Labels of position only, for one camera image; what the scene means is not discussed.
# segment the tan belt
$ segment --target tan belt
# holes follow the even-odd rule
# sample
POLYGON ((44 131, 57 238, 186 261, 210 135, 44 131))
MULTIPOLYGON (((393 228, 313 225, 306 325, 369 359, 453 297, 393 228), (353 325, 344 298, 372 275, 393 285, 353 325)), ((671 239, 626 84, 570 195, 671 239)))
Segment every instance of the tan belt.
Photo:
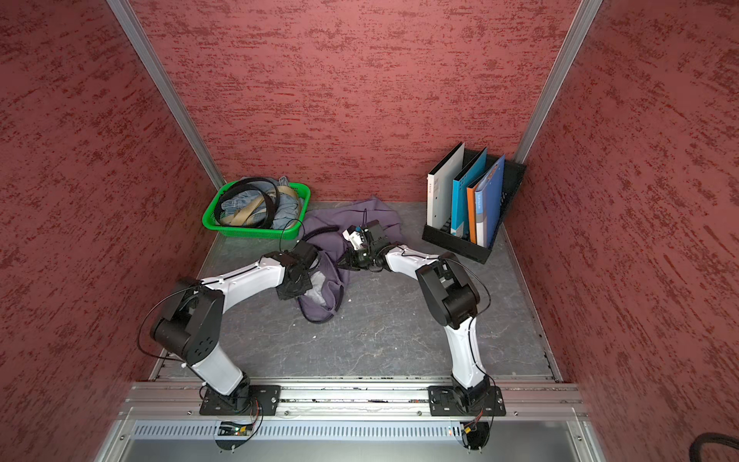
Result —
MULTIPOLYGON (((298 200, 298 194, 295 193, 295 190, 292 189, 289 186, 277 186, 277 191, 279 191, 280 194, 287 194, 288 196, 292 197, 296 201, 298 200)), ((264 196, 261 194, 259 197, 257 197, 255 200, 252 200, 249 205, 242 208, 241 210, 236 211, 233 215, 228 215, 227 217, 223 217, 220 221, 222 225, 229 225, 229 226, 243 226, 244 223, 247 222, 249 217, 254 213, 254 211, 259 207, 263 202, 265 201, 264 196)))

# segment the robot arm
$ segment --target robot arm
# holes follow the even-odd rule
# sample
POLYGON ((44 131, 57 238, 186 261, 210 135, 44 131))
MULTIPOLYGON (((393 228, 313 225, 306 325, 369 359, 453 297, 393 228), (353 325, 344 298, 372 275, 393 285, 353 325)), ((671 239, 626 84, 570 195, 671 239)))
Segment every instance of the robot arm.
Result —
POLYGON ((259 261, 221 276, 180 280, 178 302, 165 306, 151 337, 178 355, 234 412, 249 405, 249 378, 228 358, 219 343, 223 313, 265 289, 280 299, 310 289, 310 269, 318 251, 299 242, 289 252, 272 252, 259 261))
POLYGON ((460 395, 461 407, 473 407, 476 395, 488 392, 485 367, 478 364, 477 303, 480 295, 467 273, 458 265, 457 257, 428 255, 399 245, 385 254, 391 271, 416 279, 429 312, 444 327, 452 352, 452 378, 465 390, 460 395))
MULTIPOLYGON (((371 222, 352 230, 353 250, 341 259, 350 269, 381 267, 403 273, 419 284, 429 312, 444 327, 452 352, 454 398, 469 411, 484 399, 490 384, 476 361, 475 333, 480 295, 454 254, 428 255, 405 245, 389 244, 382 227, 371 222)), ((255 293, 275 288, 280 299, 291 299, 311 288, 310 270, 318 251, 299 241, 288 252, 272 252, 259 261, 202 281, 183 279, 182 298, 166 305, 151 337, 178 355, 220 397, 222 414, 238 414, 250 405, 249 378, 220 347, 223 313, 255 293)))

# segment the purple garment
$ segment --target purple garment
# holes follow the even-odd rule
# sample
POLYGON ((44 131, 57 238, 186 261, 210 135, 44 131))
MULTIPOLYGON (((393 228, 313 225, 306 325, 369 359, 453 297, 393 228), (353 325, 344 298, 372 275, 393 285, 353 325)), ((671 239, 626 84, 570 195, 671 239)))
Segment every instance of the purple garment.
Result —
POLYGON ((305 214, 303 229, 306 234, 325 226, 338 226, 337 232, 319 234, 309 241, 322 249, 320 271, 326 276, 326 281, 321 288, 321 295, 327 306, 322 307, 305 295, 298 297, 298 306, 308 321, 324 322, 331 319, 339 308, 344 287, 349 283, 351 271, 340 269, 336 272, 336 262, 350 247, 341 233, 350 226, 361 226, 374 220, 383 226, 390 242, 403 242, 400 216, 376 197, 344 207, 310 210, 305 214))

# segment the green plastic basket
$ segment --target green plastic basket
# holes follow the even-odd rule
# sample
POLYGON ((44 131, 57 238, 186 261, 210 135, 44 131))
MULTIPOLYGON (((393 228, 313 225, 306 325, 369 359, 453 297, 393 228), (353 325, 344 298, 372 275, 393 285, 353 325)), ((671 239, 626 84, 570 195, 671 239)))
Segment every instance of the green plastic basket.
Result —
MULTIPOLYGON (((261 228, 241 228, 240 226, 221 226, 220 223, 213 218, 213 210, 216 208, 219 197, 226 192, 235 181, 227 183, 223 186, 216 197, 213 198, 211 204, 205 210, 202 216, 202 225, 207 229, 218 231, 227 237, 254 237, 257 239, 279 239, 282 235, 284 240, 293 240, 298 236, 300 231, 300 222, 296 222, 294 226, 282 232, 282 229, 261 229, 261 228)), ((305 211, 308 210, 308 201, 310 200, 310 189, 302 183, 290 183, 290 187, 298 193, 298 197, 303 199, 303 209, 298 217, 301 221, 305 218, 305 211)))

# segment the blue binder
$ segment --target blue binder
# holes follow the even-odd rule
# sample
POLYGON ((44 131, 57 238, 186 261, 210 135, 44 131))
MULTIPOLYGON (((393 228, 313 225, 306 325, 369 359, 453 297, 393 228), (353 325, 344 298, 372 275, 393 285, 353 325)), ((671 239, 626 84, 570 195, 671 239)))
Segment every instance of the blue binder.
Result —
POLYGON ((475 228, 477 244, 489 247, 493 240, 493 233, 500 218, 500 196, 503 193, 503 169, 505 168, 505 154, 500 156, 495 164, 485 172, 485 177, 477 185, 474 192, 475 222, 470 226, 475 228))
POLYGON ((474 155, 466 162, 462 171, 454 178, 452 183, 452 226, 449 232, 452 236, 462 237, 465 234, 469 215, 467 212, 467 186, 476 180, 485 171, 485 161, 488 159, 488 148, 474 155))

